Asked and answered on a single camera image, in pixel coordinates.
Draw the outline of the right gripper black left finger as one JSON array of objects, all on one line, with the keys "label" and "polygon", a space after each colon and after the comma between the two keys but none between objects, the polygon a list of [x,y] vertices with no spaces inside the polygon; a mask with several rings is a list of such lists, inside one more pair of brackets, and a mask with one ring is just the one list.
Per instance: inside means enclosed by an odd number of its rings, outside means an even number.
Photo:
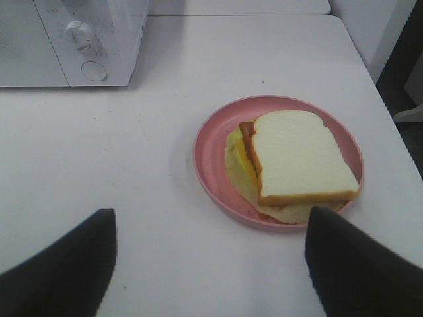
[{"label": "right gripper black left finger", "polygon": [[1,274],[2,316],[96,316],[117,259],[114,209],[100,209]]}]

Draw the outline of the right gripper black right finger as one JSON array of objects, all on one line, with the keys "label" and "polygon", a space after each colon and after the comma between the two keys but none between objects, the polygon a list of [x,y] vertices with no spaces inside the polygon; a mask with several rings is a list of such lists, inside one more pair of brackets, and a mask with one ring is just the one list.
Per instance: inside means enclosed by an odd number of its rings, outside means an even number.
[{"label": "right gripper black right finger", "polygon": [[331,209],[312,208],[305,260],[327,316],[422,315],[422,268]]}]

